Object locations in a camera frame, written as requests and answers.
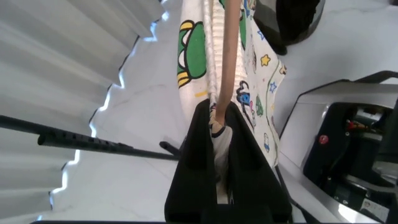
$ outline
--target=star print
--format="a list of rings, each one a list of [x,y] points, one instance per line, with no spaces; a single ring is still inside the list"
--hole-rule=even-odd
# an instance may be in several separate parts
[[[279,69],[279,73],[282,75],[286,75],[286,70],[287,70],[286,66],[284,65],[284,66],[282,66],[282,68]]]
[[[264,40],[265,39],[265,37],[264,37],[264,35],[262,34],[262,32],[259,30],[259,31],[257,31],[257,33],[260,35],[260,37],[261,37],[261,40]]]
[[[276,90],[276,84],[275,84],[275,82],[272,82],[271,84],[270,84],[270,87],[269,87],[269,91],[271,92],[271,93],[274,93],[275,92],[275,90]]]
[[[268,57],[268,55],[264,55],[261,57],[261,66],[268,66],[269,61],[271,61],[271,58]]]

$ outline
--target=fabric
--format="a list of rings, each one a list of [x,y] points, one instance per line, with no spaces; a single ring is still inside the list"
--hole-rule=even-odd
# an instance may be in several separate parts
[[[182,6],[178,37],[177,80],[188,123],[199,102],[210,98],[211,114],[220,92],[225,0],[189,0]],[[255,1],[241,6],[234,93],[238,105],[269,165],[277,165],[279,137],[273,124],[274,99],[286,74],[253,20]],[[212,125],[213,145],[227,128]],[[220,148],[225,148],[226,141]]]

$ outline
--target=red button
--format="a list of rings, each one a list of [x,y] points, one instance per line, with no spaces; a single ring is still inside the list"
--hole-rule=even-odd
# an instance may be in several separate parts
[[[322,135],[319,137],[319,144],[326,144],[326,143],[328,143],[328,142],[329,142],[328,136],[322,134]]]

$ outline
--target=green cartoon character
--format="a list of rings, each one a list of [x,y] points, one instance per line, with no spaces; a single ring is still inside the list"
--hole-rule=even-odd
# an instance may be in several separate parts
[[[203,23],[182,22],[178,35],[178,87],[206,73],[205,31]]]
[[[220,4],[225,9],[225,1],[227,0],[219,0]],[[242,47],[243,50],[246,49],[246,16],[244,9],[241,9],[241,18],[239,20],[239,31],[241,33]]]
[[[256,113],[257,113],[257,116],[262,116],[264,114],[264,110],[262,109],[259,95],[257,95],[257,97],[256,97]]]

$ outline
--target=marble floor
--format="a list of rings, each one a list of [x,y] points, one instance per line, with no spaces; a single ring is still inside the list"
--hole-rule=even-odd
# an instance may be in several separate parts
[[[182,0],[164,2],[168,14],[139,39],[92,120],[96,135],[138,149],[164,152],[179,146],[188,125],[176,81],[177,36]],[[288,74],[275,100],[280,131],[297,96],[316,86],[356,80],[380,70],[398,71],[398,7],[388,0],[327,0],[315,33],[281,57]],[[82,152],[68,187],[54,196],[51,220],[164,220],[164,202],[176,162]]]

